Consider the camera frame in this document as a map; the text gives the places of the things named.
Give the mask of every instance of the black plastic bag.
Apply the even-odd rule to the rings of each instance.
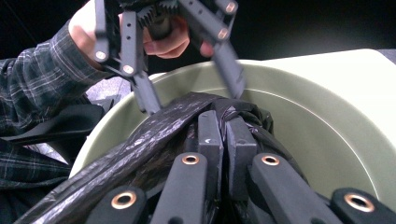
[[[223,138],[224,123],[239,115],[259,141],[261,151],[283,156],[302,175],[292,156],[270,134],[273,124],[268,112],[244,101],[191,92],[146,119],[123,146],[109,150],[63,182],[17,223],[81,223],[109,191],[120,185],[154,188],[166,180],[173,159],[194,138],[196,118],[209,109],[217,111]]]

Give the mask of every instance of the screw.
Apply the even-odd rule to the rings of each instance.
[[[222,28],[218,34],[219,39],[224,39],[228,34],[228,30],[226,28]]]
[[[124,70],[124,72],[126,72],[128,74],[132,74],[134,72],[134,69],[129,65],[124,65],[122,67],[122,70]]]
[[[96,55],[96,58],[101,59],[101,60],[106,58],[106,54],[103,53],[102,51],[97,51],[95,55]]]
[[[231,2],[230,4],[227,5],[225,11],[228,13],[232,13],[234,9],[235,9],[235,3]]]

